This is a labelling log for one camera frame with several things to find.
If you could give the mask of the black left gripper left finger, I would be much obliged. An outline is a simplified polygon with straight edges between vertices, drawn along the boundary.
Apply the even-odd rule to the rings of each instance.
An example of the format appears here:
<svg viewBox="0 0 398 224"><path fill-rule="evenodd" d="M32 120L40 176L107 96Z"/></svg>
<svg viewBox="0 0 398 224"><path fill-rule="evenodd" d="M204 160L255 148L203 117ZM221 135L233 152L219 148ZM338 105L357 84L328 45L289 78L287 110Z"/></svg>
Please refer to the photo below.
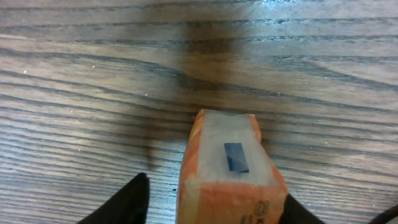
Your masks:
<svg viewBox="0 0 398 224"><path fill-rule="evenodd" d="M145 224L149 194L149 178L141 172L78 224Z"/></svg>

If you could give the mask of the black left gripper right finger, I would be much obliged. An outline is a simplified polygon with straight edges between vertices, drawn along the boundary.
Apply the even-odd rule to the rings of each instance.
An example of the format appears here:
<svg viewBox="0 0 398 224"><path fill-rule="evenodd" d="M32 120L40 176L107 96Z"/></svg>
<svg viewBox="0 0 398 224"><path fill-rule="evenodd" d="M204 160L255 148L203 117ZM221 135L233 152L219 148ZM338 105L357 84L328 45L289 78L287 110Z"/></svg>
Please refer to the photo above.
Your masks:
<svg viewBox="0 0 398 224"><path fill-rule="evenodd" d="M279 224L325 224L309 212L293 196L288 195ZM369 224L397 224L397 205L380 213Z"/></svg>

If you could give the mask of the orange tissue pack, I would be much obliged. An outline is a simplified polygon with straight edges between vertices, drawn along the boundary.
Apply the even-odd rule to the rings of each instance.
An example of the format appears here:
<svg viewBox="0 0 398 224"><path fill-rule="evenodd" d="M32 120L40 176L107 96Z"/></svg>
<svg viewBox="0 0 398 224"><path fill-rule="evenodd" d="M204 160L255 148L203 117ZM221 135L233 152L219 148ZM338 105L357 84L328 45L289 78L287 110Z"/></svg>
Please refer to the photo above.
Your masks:
<svg viewBox="0 0 398 224"><path fill-rule="evenodd" d="M200 110L180 168L176 223L278 223L288 192L253 114Z"/></svg>

